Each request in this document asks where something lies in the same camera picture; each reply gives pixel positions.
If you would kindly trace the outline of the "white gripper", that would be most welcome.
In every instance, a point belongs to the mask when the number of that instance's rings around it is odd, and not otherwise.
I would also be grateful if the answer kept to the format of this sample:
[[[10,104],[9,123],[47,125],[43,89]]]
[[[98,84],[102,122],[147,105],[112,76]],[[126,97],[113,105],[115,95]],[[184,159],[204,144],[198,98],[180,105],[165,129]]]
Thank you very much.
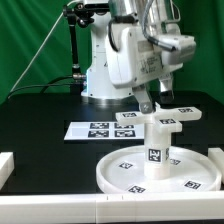
[[[169,35],[159,34],[157,38],[163,42]],[[145,83],[159,78],[160,101],[168,104],[174,99],[173,74],[183,64],[164,65],[161,53],[167,51],[149,43],[143,36],[139,26],[129,26],[118,34],[119,51],[115,52],[109,43],[109,37],[105,39],[106,58],[109,77],[115,88],[133,87],[139,110],[143,114],[153,112],[153,104]]]

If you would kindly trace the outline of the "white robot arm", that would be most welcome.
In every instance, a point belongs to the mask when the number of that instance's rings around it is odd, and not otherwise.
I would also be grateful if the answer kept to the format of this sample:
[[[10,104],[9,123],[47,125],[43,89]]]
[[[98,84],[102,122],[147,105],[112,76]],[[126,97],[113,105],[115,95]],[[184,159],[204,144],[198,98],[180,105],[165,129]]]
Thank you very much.
[[[153,111],[146,84],[158,79],[168,98],[172,73],[190,60],[196,48],[192,36],[180,33],[179,9],[172,0],[84,0],[96,14],[105,14],[105,57],[109,79],[119,91],[130,89],[140,111]]]

